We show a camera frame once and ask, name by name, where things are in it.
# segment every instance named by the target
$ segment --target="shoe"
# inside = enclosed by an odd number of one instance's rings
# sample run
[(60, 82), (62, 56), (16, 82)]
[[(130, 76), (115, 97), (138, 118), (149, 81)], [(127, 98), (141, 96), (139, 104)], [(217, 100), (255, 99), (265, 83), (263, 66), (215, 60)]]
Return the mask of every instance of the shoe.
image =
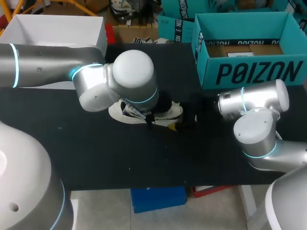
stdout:
[(162, 92), (159, 93), (159, 100), (156, 107), (148, 112), (146, 119), (141, 118), (134, 110), (126, 106), (126, 104), (119, 100), (111, 107), (109, 107), (110, 116), (122, 123), (126, 124), (155, 124), (160, 126), (170, 126), (171, 124), (181, 121), (183, 109), (173, 102), (165, 101)]

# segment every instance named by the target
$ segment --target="open box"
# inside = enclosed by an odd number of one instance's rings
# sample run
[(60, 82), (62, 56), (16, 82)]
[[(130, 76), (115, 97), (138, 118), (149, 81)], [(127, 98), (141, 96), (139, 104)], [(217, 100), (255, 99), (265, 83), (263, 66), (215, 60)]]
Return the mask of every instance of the open box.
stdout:
[[(106, 54), (107, 40), (103, 17), (64, 15), (15, 15), (0, 37), (0, 43), (35, 46), (95, 46)], [(72, 82), (37, 88), (74, 89)]]
[(204, 89), (282, 79), (301, 85), (307, 38), (287, 12), (197, 14), (192, 50)]

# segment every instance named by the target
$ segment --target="blue box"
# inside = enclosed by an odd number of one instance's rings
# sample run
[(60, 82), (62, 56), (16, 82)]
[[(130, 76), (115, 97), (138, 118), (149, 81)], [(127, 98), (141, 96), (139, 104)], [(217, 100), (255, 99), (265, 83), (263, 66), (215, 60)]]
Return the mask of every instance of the blue box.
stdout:
[(197, 13), (226, 12), (235, 6), (235, 0), (225, 0), (222, 5), (218, 0), (162, 0), (165, 16), (182, 20), (191, 20)]
[(184, 187), (131, 189), (132, 205), (135, 213), (166, 207), (184, 205), (187, 194)]
[(190, 43), (193, 38), (194, 23), (164, 16), (158, 17), (159, 37), (175, 43)]
[[(194, 25), (192, 50), (203, 89), (238, 88), (274, 79), (282, 79), (286, 85), (303, 84), (307, 75), (307, 38), (291, 14), (198, 14)], [(206, 47), (252, 44), (278, 44), (283, 55), (210, 57)]]

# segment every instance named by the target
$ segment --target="printed logo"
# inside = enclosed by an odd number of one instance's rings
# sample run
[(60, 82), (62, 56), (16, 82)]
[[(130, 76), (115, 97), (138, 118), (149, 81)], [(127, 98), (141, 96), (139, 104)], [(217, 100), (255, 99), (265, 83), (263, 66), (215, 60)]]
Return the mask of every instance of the printed logo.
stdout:
[(179, 11), (180, 11), (181, 19), (182, 20), (189, 19), (187, 0), (179, 0), (179, 6), (180, 6)]

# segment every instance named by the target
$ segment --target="black table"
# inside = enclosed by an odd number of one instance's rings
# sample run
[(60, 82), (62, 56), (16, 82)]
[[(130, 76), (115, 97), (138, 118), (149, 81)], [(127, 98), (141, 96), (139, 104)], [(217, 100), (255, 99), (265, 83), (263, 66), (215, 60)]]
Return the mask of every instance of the black table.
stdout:
[[(153, 59), (159, 89), (174, 100), (202, 93), (190, 44), (109, 46), (107, 62), (129, 49)], [(288, 90), (290, 109), (277, 130), (284, 139), (307, 141), (306, 92), (302, 86)], [(178, 133), (122, 124), (107, 110), (86, 112), (71, 90), (1, 89), (0, 109), (1, 121), (46, 148), (70, 190), (270, 184), (282, 175), (253, 169), (234, 141), (232, 125), (206, 117), (210, 110), (195, 131)]]

